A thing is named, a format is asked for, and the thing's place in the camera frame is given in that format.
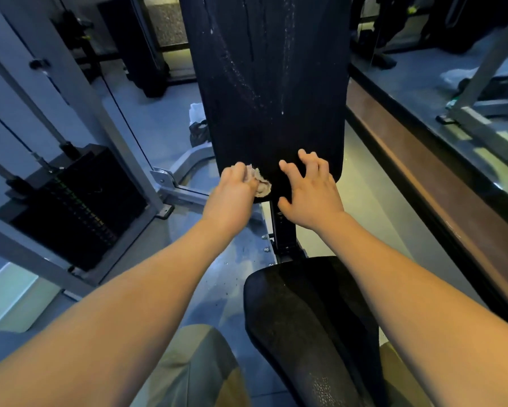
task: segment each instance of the floor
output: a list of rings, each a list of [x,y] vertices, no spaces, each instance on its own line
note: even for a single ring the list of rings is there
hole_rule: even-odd
[[[134,151],[139,162],[142,163],[144,152],[148,158],[148,163],[145,161],[147,165],[163,167],[172,164],[190,148],[188,108],[192,102],[200,101],[197,85],[170,87],[162,99],[147,100],[127,81],[119,62],[107,63],[105,70],[106,81],[127,123],[105,84],[98,80],[94,87],[128,143],[132,148],[137,146]],[[210,190],[217,182],[218,171],[212,160],[194,168],[183,184]],[[338,189],[346,211],[375,236],[481,302],[349,126],[345,130],[343,174]],[[266,213],[268,206],[263,205],[262,208]],[[154,220],[104,281],[167,246],[188,231],[199,218],[199,209],[177,206],[168,220]],[[203,276],[181,325],[207,323],[222,332],[243,371],[254,406],[291,407],[295,403],[284,384],[252,346],[244,329],[244,280],[274,260],[271,253],[263,251],[269,245],[262,239],[267,232],[264,223],[251,221],[231,242]],[[312,231],[298,228],[298,239],[311,257],[332,254]],[[72,304],[72,300],[58,295],[26,333],[0,332],[0,360]]]
[[[460,134],[461,130],[451,132],[435,120],[436,116],[445,113],[446,104],[454,97],[454,91],[443,83],[440,74],[455,68],[478,67],[489,48],[496,42],[498,34],[498,31],[494,31],[461,55],[439,49],[392,54],[397,65],[391,70],[371,67],[369,62],[354,54],[351,61],[380,88],[453,145],[492,182],[508,191],[508,168],[505,164],[481,148],[481,143],[464,139]],[[492,121],[502,131],[508,131],[508,118],[495,118]]]

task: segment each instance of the hand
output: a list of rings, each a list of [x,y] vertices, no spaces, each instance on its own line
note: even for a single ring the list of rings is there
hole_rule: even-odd
[[[294,163],[284,160],[278,163],[291,184],[291,204],[281,197],[278,208],[291,222],[319,233],[345,210],[328,162],[315,152],[307,154],[303,149],[298,155],[307,166],[305,177]]]
[[[202,220],[210,222],[211,228],[222,231],[230,239],[244,228],[252,214],[254,194],[259,183],[255,178],[244,183],[245,175],[244,163],[226,167],[203,209]]]

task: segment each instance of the black pad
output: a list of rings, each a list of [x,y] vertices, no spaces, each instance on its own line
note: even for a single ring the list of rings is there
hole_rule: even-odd
[[[267,267],[244,286],[246,331],[299,405],[386,407],[378,324],[337,257]]]
[[[252,164],[277,199],[289,193],[278,161],[300,163],[304,148],[338,180],[351,0],[180,4],[219,171]]]

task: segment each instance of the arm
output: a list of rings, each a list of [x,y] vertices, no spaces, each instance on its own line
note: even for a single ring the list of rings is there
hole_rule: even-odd
[[[158,363],[205,270],[243,229],[258,182],[222,172],[183,237],[96,289],[0,363],[0,406],[128,406]]]
[[[279,208],[348,267],[435,405],[508,406],[508,324],[362,228],[344,212],[327,162],[299,156],[305,178],[279,164],[292,186],[292,203],[281,198]]]

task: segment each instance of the pant leg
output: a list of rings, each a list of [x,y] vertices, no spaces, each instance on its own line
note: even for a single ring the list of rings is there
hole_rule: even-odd
[[[237,360],[216,328],[181,328],[130,407],[163,406],[250,406]]]

